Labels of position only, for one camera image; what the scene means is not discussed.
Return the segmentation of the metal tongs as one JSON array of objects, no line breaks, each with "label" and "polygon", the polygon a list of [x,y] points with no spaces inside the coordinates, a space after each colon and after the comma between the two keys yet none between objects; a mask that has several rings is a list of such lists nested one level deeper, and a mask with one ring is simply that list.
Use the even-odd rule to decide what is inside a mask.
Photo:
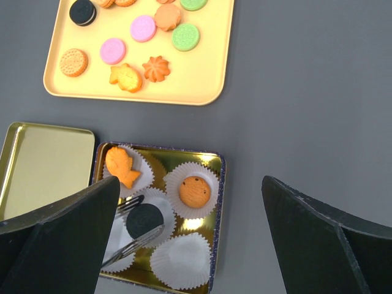
[{"label": "metal tongs", "polygon": [[[116,209],[115,217],[116,217],[116,213],[118,212],[120,212],[119,205]],[[162,232],[162,230],[163,230],[163,226],[160,225],[155,229],[149,231],[148,233],[145,233],[144,235],[138,237],[137,239],[133,239],[133,241],[131,241],[128,245],[116,251],[106,262],[103,262],[102,267],[111,265],[112,263],[117,262],[118,260],[125,258],[130,254],[135,253],[141,247],[145,246],[148,242],[150,242],[154,237],[156,237],[160,232]]]}]

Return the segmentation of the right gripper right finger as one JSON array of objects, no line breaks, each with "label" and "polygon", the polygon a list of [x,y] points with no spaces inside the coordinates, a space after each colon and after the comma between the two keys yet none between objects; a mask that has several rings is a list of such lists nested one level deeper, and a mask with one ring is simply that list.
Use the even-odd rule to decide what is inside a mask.
[{"label": "right gripper right finger", "polygon": [[391,293],[391,227],[272,176],[262,197],[287,293]]}]

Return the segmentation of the chocolate chip cookie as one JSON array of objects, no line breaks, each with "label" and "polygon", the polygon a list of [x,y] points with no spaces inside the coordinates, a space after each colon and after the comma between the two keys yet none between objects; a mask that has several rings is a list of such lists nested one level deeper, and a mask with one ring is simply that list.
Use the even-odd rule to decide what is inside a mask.
[{"label": "chocolate chip cookie", "polygon": [[186,206],[199,209],[210,200],[211,188],[205,179],[199,176],[189,176],[179,187],[179,197]]}]

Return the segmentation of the round dotted biscuit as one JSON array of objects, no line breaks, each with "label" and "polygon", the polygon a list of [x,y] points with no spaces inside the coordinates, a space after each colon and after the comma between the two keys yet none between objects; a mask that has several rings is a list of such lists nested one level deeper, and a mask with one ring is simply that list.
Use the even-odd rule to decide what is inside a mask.
[{"label": "round dotted biscuit", "polygon": [[77,48],[67,50],[60,59],[60,70],[68,77],[81,75],[88,66],[87,54]]}]

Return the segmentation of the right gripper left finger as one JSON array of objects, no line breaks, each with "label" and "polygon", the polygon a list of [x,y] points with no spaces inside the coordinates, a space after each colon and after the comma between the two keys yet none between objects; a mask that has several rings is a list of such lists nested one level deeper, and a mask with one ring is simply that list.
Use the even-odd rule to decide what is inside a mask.
[{"label": "right gripper left finger", "polygon": [[1,293],[94,293],[118,199],[110,176],[1,221]]}]

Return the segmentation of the black sandwich cookie bottom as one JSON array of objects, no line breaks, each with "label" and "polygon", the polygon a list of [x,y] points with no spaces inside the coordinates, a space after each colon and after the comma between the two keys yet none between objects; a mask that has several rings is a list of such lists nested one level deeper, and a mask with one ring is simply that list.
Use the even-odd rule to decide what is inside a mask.
[{"label": "black sandwich cookie bottom", "polygon": [[142,203],[132,209],[126,218],[126,229],[133,239],[164,224],[161,211],[150,203]]}]

